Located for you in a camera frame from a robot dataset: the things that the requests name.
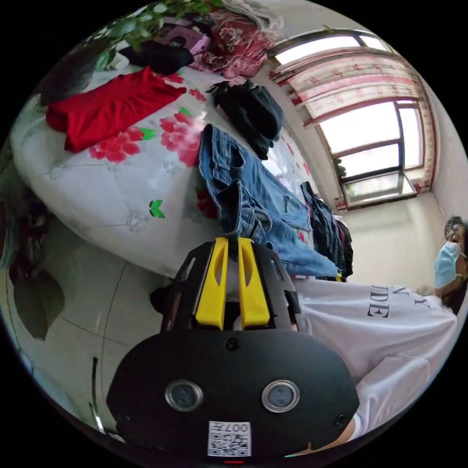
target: qr code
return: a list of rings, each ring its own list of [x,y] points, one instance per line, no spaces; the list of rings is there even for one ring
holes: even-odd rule
[[[213,457],[249,457],[250,423],[210,421],[208,455]]]

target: camera lens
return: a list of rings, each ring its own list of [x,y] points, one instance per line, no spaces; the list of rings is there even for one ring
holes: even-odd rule
[[[193,411],[203,401],[203,392],[193,382],[176,380],[167,386],[166,401],[177,411]]]
[[[263,406],[273,413],[292,410],[299,401],[299,389],[289,380],[276,380],[262,392]]]

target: green plant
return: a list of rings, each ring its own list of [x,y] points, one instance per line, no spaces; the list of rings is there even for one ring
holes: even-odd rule
[[[96,69],[104,69],[116,56],[116,46],[123,40],[135,50],[140,44],[154,36],[163,26],[167,15],[182,18],[189,13],[209,13],[213,7],[221,7],[222,0],[163,0],[118,18],[87,37],[78,49],[87,49],[99,55]]]

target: screw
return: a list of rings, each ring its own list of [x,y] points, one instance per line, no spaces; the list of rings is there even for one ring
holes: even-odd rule
[[[226,341],[226,349],[228,351],[237,351],[240,348],[240,341],[237,338],[229,338]]]
[[[340,414],[339,416],[337,416],[334,421],[333,421],[333,425],[336,427],[336,428],[340,428],[341,426],[343,426],[343,424],[346,422],[346,416],[344,414]]]

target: bed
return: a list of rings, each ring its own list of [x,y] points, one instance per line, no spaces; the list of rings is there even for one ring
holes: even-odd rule
[[[136,70],[129,66],[95,73],[86,91]],[[183,68],[166,77],[168,83],[187,88],[177,101],[111,141],[77,154],[64,150],[65,135],[48,126],[39,97],[32,97],[10,134],[17,170],[80,237],[135,265],[174,277],[191,249],[221,234],[198,173],[202,129],[212,123],[249,147],[206,92],[223,79]],[[264,164],[304,201],[300,185],[312,179],[285,129]],[[311,233],[298,236],[313,246]]]

